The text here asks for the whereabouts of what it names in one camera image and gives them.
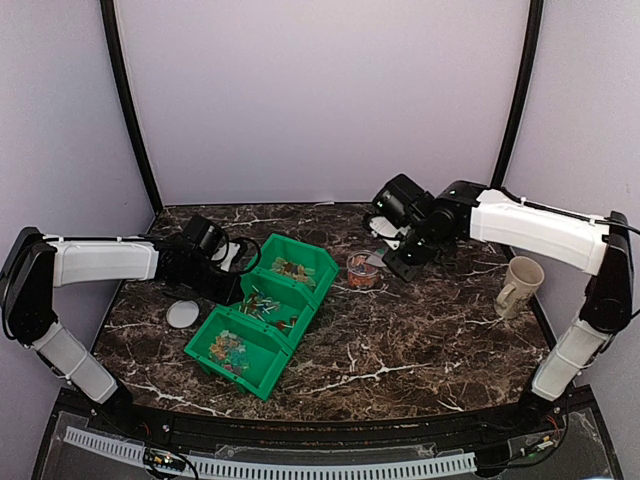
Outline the silver metal scoop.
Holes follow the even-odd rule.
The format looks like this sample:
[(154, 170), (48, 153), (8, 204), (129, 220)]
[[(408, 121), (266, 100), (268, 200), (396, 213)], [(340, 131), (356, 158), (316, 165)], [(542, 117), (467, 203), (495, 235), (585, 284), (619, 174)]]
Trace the silver metal scoop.
[(372, 253), (366, 260), (366, 263), (372, 265), (376, 268), (384, 268), (385, 263), (383, 261), (383, 257), (378, 255), (377, 253)]

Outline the green three-compartment candy bin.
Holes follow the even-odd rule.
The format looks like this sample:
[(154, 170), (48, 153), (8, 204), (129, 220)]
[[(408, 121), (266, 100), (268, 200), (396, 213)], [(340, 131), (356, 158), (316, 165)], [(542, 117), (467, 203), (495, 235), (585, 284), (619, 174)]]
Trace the green three-compartment candy bin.
[(207, 374), (262, 401), (319, 312), (339, 266), (321, 247), (273, 234), (241, 278), (241, 293), (216, 307), (184, 349)]

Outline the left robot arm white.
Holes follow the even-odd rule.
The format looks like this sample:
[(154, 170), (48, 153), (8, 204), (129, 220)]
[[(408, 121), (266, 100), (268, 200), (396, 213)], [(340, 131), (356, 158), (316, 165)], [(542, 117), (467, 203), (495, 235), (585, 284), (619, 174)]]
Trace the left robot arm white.
[(239, 295), (236, 265), (247, 247), (211, 227), (167, 237), (58, 236), (25, 227), (1, 268), (4, 334), (103, 407), (103, 421), (117, 434), (134, 435), (141, 415), (129, 405), (129, 390), (86, 343), (108, 301), (123, 282), (165, 282), (227, 304)]

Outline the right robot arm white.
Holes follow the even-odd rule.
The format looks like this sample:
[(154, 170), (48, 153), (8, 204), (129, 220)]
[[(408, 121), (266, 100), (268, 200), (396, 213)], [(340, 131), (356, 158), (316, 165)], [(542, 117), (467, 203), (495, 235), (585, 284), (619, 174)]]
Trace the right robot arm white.
[(404, 281), (462, 241), (500, 244), (514, 259), (550, 274), (538, 295), (557, 340), (533, 375), (528, 396), (510, 413), (521, 434), (549, 416), (548, 403), (588, 369), (635, 317), (636, 233), (619, 211), (598, 215), (553, 207), (506, 188), (455, 181), (432, 194), (404, 174), (389, 180), (372, 201), (365, 225), (388, 246), (386, 266)]

